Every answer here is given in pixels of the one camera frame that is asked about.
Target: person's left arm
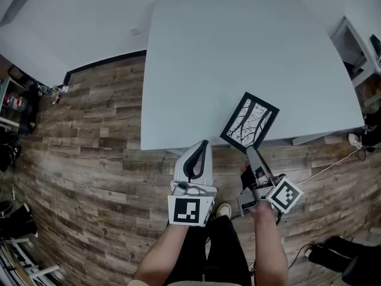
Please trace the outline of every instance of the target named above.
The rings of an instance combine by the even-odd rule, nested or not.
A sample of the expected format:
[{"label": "person's left arm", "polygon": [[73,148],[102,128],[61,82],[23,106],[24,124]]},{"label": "person's left arm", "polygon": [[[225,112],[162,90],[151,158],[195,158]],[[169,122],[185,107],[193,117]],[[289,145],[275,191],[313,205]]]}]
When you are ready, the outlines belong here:
[{"label": "person's left arm", "polygon": [[149,286],[163,286],[177,262],[188,228],[169,225],[144,257],[134,279]]}]

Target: white cable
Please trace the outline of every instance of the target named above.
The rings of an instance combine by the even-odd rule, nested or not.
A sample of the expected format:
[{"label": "white cable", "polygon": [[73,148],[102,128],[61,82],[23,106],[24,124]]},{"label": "white cable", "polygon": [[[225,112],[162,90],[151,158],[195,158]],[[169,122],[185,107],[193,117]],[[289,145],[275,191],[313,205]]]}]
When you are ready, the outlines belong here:
[{"label": "white cable", "polygon": [[297,184],[302,184],[308,180],[310,180],[311,178],[317,176],[317,175],[320,175],[321,173],[325,172],[327,169],[330,169],[332,166],[336,165],[336,164],[339,164],[341,161],[344,161],[345,159],[349,158],[350,156],[352,156],[354,153],[356,153],[358,150],[355,150],[353,152],[351,152],[349,155],[347,155],[345,158],[341,159],[340,161],[337,161],[336,163],[333,163],[332,165],[330,165],[329,167],[327,167],[326,169],[323,169],[321,170],[320,172],[318,172],[317,174],[315,175],[312,175],[311,177],[307,178],[306,180],[303,180],[301,182],[298,182]]}]

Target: plastic bottle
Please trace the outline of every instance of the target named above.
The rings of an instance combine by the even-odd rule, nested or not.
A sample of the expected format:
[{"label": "plastic bottle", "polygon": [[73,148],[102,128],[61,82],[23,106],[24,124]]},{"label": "plastic bottle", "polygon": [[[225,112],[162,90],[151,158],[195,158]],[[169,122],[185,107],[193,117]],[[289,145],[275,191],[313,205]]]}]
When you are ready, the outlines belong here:
[{"label": "plastic bottle", "polygon": [[10,108],[22,112],[25,110],[28,101],[16,93],[11,93],[7,98],[7,104]]}]

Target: black picture frame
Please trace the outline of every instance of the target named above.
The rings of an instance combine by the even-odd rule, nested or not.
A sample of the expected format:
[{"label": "black picture frame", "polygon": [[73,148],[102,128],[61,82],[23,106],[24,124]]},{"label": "black picture frame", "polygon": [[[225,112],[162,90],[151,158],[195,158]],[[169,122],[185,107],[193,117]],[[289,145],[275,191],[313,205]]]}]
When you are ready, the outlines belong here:
[{"label": "black picture frame", "polygon": [[278,108],[276,108],[275,106],[272,106],[271,104],[261,100],[260,98],[255,97],[253,94],[250,94],[249,92],[246,92],[243,95],[241,101],[239,102],[236,110],[234,111],[233,115],[231,116],[231,118],[227,122],[227,125],[225,126],[224,130],[222,131],[220,137],[223,138],[226,142],[228,142],[232,146],[234,146],[235,148],[237,148],[238,150],[240,150],[241,152],[243,152],[244,154],[246,154],[246,147],[244,147],[243,145],[241,145],[240,143],[238,143],[234,139],[232,139],[228,135],[228,132],[229,132],[229,129],[233,126],[234,121],[237,119],[238,114],[243,109],[243,106],[245,105],[247,100],[251,100],[252,102],[255,102],[255,103],[265,107],[266,109],[268,109],[268,111],[271,111],[271,115],[268,118],[267,123],[264,125],[263,129],[261,130],[261,133],[259,134],[258,138],[255,140],[255,142],[253,144],[253,146],[256,150],[261,145],[264,137],[267,135],[268,130],[272,126],[272,124],[273,124],[273,122],[274,122],[274,120],[275,120],[275,118],[279,112]]}]

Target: wooden floor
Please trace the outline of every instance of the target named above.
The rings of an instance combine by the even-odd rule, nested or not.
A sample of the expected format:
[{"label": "wooden floor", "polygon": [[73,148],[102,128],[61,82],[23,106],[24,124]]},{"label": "wooden floor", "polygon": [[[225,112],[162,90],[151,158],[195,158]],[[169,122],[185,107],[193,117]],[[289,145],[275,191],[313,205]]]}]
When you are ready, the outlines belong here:
[{"label": "wooden floor", "polygon": [[[139,57],[75,74],[59,104],[42,101],[34,134],[22,139],[15,196],[30,204],[39,228],[32,251],[61,266],[64,285],[126,285],[167,224],[177,157],[139,150],[144,62]],[[274,174],[300,182],[353,150],[345,136],[333,135],[295,147],[265,143],[260,152]],[[223,147],[213,156],[218,200],[236,209],[245,158]],[[279,225],[289,262],[304,244],[351,238],[381,218],[380,166],[381,153],[366,161],[354,154],[300,185],[303,197]],[[251,218],[233,222],[252,263]],[[342,285],[340,275],[303,253],[289,276],[289,285]]]}]

